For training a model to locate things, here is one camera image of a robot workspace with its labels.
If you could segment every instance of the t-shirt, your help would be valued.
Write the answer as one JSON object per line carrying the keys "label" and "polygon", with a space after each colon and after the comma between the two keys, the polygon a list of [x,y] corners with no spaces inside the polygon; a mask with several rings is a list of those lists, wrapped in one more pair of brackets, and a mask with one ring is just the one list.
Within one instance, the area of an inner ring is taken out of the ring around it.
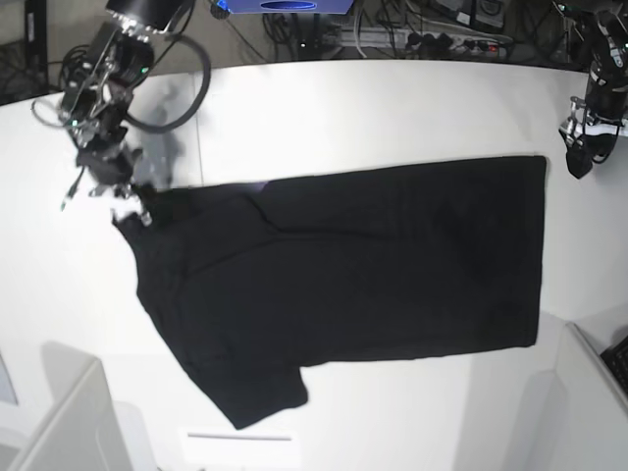
{"label": "t-shirt", "polygon": [[546,159],[465,160],[145,195],[137,295],[238,429],[300,368],[535,343]]}

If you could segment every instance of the white tabletop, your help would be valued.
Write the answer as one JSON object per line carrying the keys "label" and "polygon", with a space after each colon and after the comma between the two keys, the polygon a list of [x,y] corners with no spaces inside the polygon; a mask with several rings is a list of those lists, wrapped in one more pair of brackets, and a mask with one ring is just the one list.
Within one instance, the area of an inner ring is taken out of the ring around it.
{"label": "white tabletop", "polygon": [[[135,112],[153,116],[166,96],[172,119],[198,83],[191,76],[149,80]],[[295,432],[307,471],[500,469],[522,391],[553,365],[560,331],[553,316],[577,320],[616,311],[625,319],[628,147],[619,143],[605,165],[578,182],[567,172],[557,131],[569,97],[582,95],[585,85],[586,77],[573,73],[419,61],[214,73],[196,119],[174,135],[177,185],[486,156],[549,159],[537,347],[308,369],[310,403],[253,431]],[[107,208],[79,197],[59,212],[77,173],[74,151],[28,107],[0,109],[0,352],[22,399],[19,408],[0,405],[0,417],[31,430],[51,398],[43,366],[30,365],[41,363],[43,343],[58,341],[103,359],[114,398],[142,410],[162,467],[197,469],[185,461],[180,428],[230,427],[141,309],[131,251],[110,226]]]}

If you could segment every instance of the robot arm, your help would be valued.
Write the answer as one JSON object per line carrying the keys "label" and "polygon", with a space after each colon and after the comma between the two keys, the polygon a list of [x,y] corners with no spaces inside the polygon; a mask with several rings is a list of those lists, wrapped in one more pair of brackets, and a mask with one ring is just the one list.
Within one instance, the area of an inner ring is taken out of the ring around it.
{"label": "robot arm", "polygon": [[[142,199],[142,188],[132,180],[141,150],[128,149],[128,128],[123,122],[150,133],[172,131],[195,114],[209,88],[211,63],[205,50],[190,38],[172,33],[185,13],[191,15],[191,8],[192,0],[110,0],[107,11],[111,20],[101,26],[66,80],[56,110],[57,127],[65,129],[77,147],[77,166],[88,170],[98,186],[110,188],[118,198]],[[167,40],[192,49],[203,68],[203,82],[192,106],[165,126],[147,125],[129,114],[134,90],[155,65],[150,45],[154,34],[169,34]],[[32,110],[38,117],[36,103]],[[72,185],[64,205],[77,187],[78,182]],[[150,221],[149,215],[142,216]]]}
{"label": "robot arm", "polygon": [[581,179],[594,163],[608,158],[618,137],[626,135],[628,22],[624,2],[577,3],[580,8],[563,6],[561,11],[575,22],[593,62],[586,96],[571,98],[571,114],[560,133],[567,145],[569,172]]}

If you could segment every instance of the gray panel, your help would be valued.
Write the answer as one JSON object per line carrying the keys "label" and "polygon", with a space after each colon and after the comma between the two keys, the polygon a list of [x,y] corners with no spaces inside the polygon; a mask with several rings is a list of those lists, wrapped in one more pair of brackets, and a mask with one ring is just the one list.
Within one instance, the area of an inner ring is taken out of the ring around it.
{"label": "gray panel", "polygon": [[18,399],[16,397],[16,392],[13,389],[13,385],[11,384],[11,378],[9,377],[9,372],[4,365],[4,361],[2,360],[2,356],[0,355],[0,401],[9,402],[11,404],[17,404]]}
{"label": "gray panel", "polygon": [[0,444],[0,471],[9,469],[9,465],[18,455],[19,450]]}

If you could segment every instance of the cable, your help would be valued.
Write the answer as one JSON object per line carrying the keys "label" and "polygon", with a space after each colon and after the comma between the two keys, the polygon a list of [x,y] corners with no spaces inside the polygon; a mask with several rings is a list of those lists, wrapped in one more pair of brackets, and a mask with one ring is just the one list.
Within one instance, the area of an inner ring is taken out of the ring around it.
{"label": "cable", "polygon": [[[166,40],[175,40],[174,37],[168,38]],[[150,134],[163,134],[166,132],[170,132],[175,130],[176,128],[181,127],[185,123],[187,123],[198,111],[205,96],[207,95],[207,91],[209,90],[209,84],[211,82],[212,77],[212,64],[207,52],[203,47],[198,44],[196,41],[191,39],[188,36],[179,34],[179,38],[177,42],[189,47],[193,52],[196,53],[198,58],[202,64],[202,73],[203,73],[203,82],[200,85],[200,89],[198,90],[198,95],[194,98],[194,101],[190,105],[189,109],[183,113],[179,118],[175,119],[171,123],[163,126],[158,125],[148,125],[146,123],[141,122],[140,120],[134,118],[130,113],[127,113],[125,119],[132,126],[138,128],[141,131],[148,132]]]}
{"label": "cable", "polygon": [[412,8],[412,2],[410,0],[405,0],[405,2],[407,4],[407,6],[408,6],[408,11],[417,20],[419,20],[421,22],[421,30],[423,30],[423,23],[425,23],[426,25],[450,27],[451,29],[454,29],[454,30],[467,32],[467,33],[469,33],[469,35],[482,36],[482,37],[486,37],[488,39],[499,39],[499,40],[505,41],[505,42],[512,42],[512,38],[508,37],[508,36],[506,36],[504,34],[490,34],[488,32],[477,31],[477,30],[472,29],[472,28],[467,27],[467,26],[457,25],[457,24],[454,24],[454,23],[439,22],[437,20],[432,20],[430,18],[426,18],[421,13],[417,12],[416,10],[414,10]]}
{"label": "cable", "polygon": [[[537,32],[539,30],[539,27],[541,27],[541,24],[548,19],[551,11],[554,10],[555,8],[554,7],[555,4],[552,2],[551,5],[549,6],[549,9],[543,14],[541,19],[538,22],[536,22],[526,0],[518,0],[518,1],[519,1],[519,4],[518,4],[519,8],[518,8],[518,15],[517,15],[518,25],[521,26],[521,29],[523,30],[523,34],[524,34],[526,42],[533,47],[538,57],[541,59],[541,62],[547,66],[550,66],[553,68],[559,67],[561,69],[568,70],[568,71],[582,70],[582,66],[578,64],[562,63],[553,59],[552,55],[554,54],[556,49],[560,46],[560,42],[562,41],[564,34],[559,38],[559,40],[554,44],[554,46],[550,50],[544,49],[538,42]],[[528,22],[526,21],[526,19],[532,22],[532,25],[533,25],[532,30],[528,28]]]}
{"label": "cable", "polygon": [[[364,12],[364,19],[366,19],[366,21],[368,22],[369,26],[373,25],[373,21],[371,20],[371,17],[369,17],[368,12],[364,9],[362,10]],[[362,28],[362,22],[360,22],[360,25],[358,26],[358,35],[360,33],[360,29]],[[383,56],[388,57],[389,59],[394,59],[394,56],[389,54],[388,52],[384,51],[383,49],[380,49],[379,47],[373,47],[372,49],[376,50],[377,52],[379,52],[380,54],[382,54]]]}
{"label": "cable", "polygon": [[262,26],[264,32],[273,41],[275,49],[275,62],[279,62],[279,46],[288,49],[290,58],[296,60],[296,53],[292,50],[292,31],[288,29],[286,17],[281,13],[265,13],[262,15]]}
{"label": "cable", "polygon": [[[619,132],[623,128],[623,121],[620,121],[619,123],[617,123],[616,126],[617,126],[617,131],[615,132],[615,136],[613,137],[613,143],[612,143],[612,147],[613,148],[614,148],[615,144],[617,143],[617,139],[619,138]],[[586,128],[584,127],[584,124],[583,124],[582,133],[584,134],[585,131],[586,131]],[[598,156],[594,156],[591,159],[593,161],[593,163],[594,164],[598,164],[598,165],[599,164],[603,164],[605,161],[608,160],[608,157],[610,157],[610,151],[606,152],[604,155],[601,155],[600,159],[596,159],[596,157],[598,157]]]}
{"label": "cable", "polygon": [[70,49],[61,61],[61,69],[57,77],[57,84],[61,90],[66,88],[68,80],[72,74],[80,67],[82,60],[87,54],[87,44],[81,44]]}
{"label": "cable", "polygon": [[57,130],[70,130],[72,128],[78,128],[81,126],[81,124],[79,123],[74,124],[72,121],[66,121],[65,123],[52,123],[46,120],[45,118],[43,118],[39,114],[39,112],[37,111],[37,105],[43,105],[49,111],[54,113],[54,115],[57,118],[58,118],[59,109],[58,107],[56,107],[55,105],[53,105],[52,103],[50,103],[48,100],[46,100],[45,98],[41,96],[32,100],[32,103],[30,104],[30,112],[41,124],[43,124],[47,128],[54,128]]}
{"label": "cable", "polygon": [[362,50],[362,46],[360,45],[360,27],[362,26],[362,15],[364,15],[364,0],[362,0],[357,6],[356,11],[354,13],[354,22],[353,22],[353,37],[355,39],[355,48],[357,52],[362,56],[363,59],[368,59],[366,53]]}
{"label": "cable", "polygon": [[66,206],[68,205],[68,203],[72,201],[72,199],[77,194],[77,191],[79,190],[80,181],[82,180],[82,176],[84,174],[85,174],[85,167],[80,167],[80,172],[78,173],[77,179],[75,180],[74,183],[72,183],[72,186],[70,186],[70,189],[68,190],[68,192],[66,193],[66,196],[63,198],[63,201],[61,202],[62,212],[64,209],[66,209]]}
{"label": "cable", "polygon": [[150,75],[150,73],[157,68],[157,66],[161,63],[161,61],[164,60],[164,58],[168,55],[168,53],[172,50],[172,48],[177,45],[177,43],[181,40],[181,38],[187,31],[187,27],[189,26],[189,23],[192,20],[192,15],[194,14],[195,8],[196,8],[196,0],[190,0],[189,10],[187,12],[187,18],[185,19],[185,23],[183,24],[182,28],[178,32],[174,33],[174,35],[171,36],[170,39],[166,39],[172,42],[168,45],[168,47],[164,50],[164,52],[160,54],[160,56],[157,58],[157,60],[154,62],[154,64],[150,68],[150,71],[148,71],[147,74],[142,74],[141,76],[139,76],[135,80],[135,82],[131,84],[131,88],[136,88],[142,85],[144,81],[148,79],[148,76]]}
{"label": "cable", "polygon": [[[6,92],[6,89],[9,87],[9,84],[17,78],[17,76],[22,76],[25,79],[29,80],[30,82],[32,82],[34,85],[37,85],[39,87],[43,86],[44,83],[42,83],[37,77],[35,77],[33,75],[33,72],[28,70],[28,69],[22,69],[18,66],[16,66],[15,64],[11,63],[11,61],[7,60],[5,57],[3,57],[2,55],[0,55],[0,62],[7,68],[11,69],[14,71],[14,73],[7,79],[7,81],[4,83],[3,87],[2,87],[2,93],[0,94],[4,94]],[[57,86],[52,85],[50,83],[47,84],[48,90],[50,91],[61,91],[60,89],[57,88]]]}
{"label": "cable", "polygon": [[392,54],[395,57],[397,57],[396,38],[394,37],[394,25],[393,25],[393,22],[391,21],[391,15],[389,14],[388,1],[387,0],[383,0],[382,1],[382,7],[384,8],[384,14],[386,15],[386,20],[387,20],[389,26],[391,27],[391,29],[389,30],[389,38],[391,40]]}
{"label": "cable", "polygon": [[248,42],[248,40],[242,35],[241,32],[239,32],[239,30],[236,28],[236,26],[234,26],[234,24],[231,22],[230,19],[226,19],[225,23],[227,23],[227,25],[232,29],[232,31],[237,34],[237,36],[240,38],[240,40],[246,44],[246,47],[248,47],[251,52],[253,54],[255,54],[257,57],[259,57],[259,59],[264,63],[264,64],[270,64],[270,61],[268,61],[268,59],[266,59],[262,54],[260,54],[260,52],[255,49],[255,47]]}

